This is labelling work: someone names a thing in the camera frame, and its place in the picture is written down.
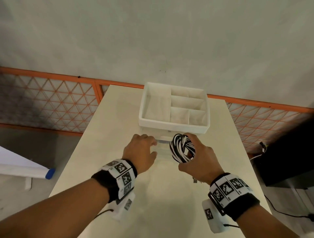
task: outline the person's right arm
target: person's right arm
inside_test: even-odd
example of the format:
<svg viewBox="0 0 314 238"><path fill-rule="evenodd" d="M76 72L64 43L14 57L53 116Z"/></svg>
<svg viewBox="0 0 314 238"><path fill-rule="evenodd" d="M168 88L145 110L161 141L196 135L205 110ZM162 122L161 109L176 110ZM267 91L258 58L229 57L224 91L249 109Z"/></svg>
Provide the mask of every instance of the person's right arm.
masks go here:
<svg viewBox="0 0 314 238"><path fill-rule="evenodd" d="M224 173L224 170L211 147L203 145L194 134L186 133L186 135L194 144L196 154L191 161L180 163L179 170L210 185L216 177ZM260 205L249 208L236 220L236 223L246 238L299 237Z"/></svg>

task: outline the forearm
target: forearm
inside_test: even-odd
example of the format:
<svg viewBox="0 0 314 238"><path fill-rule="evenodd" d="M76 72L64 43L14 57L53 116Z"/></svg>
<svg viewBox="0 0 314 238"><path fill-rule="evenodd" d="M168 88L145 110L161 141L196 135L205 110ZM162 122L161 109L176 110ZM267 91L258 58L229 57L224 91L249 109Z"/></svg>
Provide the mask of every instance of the forearm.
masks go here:
<svg viewBox="0 0 314 238"><path fill-rule="evenodd" d="M246 238L299 237L260 205L248 209L236 222Z"/></svg>
<svg viewBox="0 0 314 238"><path fill-rule="evenodd" d="M89 179L0 222L0 237L77 237L108 203L106 188Z"/></svg>

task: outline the blue end cap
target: blue end cap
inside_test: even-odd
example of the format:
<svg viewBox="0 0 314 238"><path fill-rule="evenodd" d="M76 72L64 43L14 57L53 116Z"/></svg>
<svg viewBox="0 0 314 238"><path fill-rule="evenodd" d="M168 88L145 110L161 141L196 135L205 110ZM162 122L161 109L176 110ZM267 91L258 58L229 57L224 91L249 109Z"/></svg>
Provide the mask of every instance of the blue end cap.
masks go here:
<svg viewBox="0 0 314 238"><path fill-rule="evenodd" d="M49 169L49 171L47 172L45 178L46 179L51 179L53 174L55 173L56 169Z"/></svg>

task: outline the person's left hand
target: person's left hand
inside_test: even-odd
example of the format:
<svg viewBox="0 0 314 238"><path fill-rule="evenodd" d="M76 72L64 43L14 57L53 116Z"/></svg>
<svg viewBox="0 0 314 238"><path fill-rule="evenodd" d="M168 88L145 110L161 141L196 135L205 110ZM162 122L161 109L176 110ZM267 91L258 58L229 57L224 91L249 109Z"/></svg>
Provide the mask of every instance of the person's left hand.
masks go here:
<svg viewBox="0 0 314 238"><path fill-rule="evenodd" d="M157 145L154 137L146 134L135 134L130 143L124 148L122 159L130 160L138 174L147 171L154 163L157 152L150 152L150 147Z"/></svg>

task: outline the hand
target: hand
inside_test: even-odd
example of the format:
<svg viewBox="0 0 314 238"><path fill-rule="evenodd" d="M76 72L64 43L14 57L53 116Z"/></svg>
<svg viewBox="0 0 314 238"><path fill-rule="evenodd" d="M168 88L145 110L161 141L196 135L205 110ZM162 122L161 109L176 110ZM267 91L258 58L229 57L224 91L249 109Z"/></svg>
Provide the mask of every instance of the hand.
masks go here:
<svg viewBox="0 0 314 238"><path fill-rule="evenodd" d="M154 163L157 152L150 152L150 147L157 145L154 137L146 134L135 134L130 143L123 150L123 159L130 160L136 167L138 174L148 170Z"/></svg>
<svg viewBox="0 0 314 238"><path fill-rule="evenodd" d="M186 172L196 178L198 181L211 184L211 182L224 173L221 168L214 150L211 147L203 145L196 135L185 133L191 140L195 148L194 158L186 163L179 163L179 170Z"/></svg>

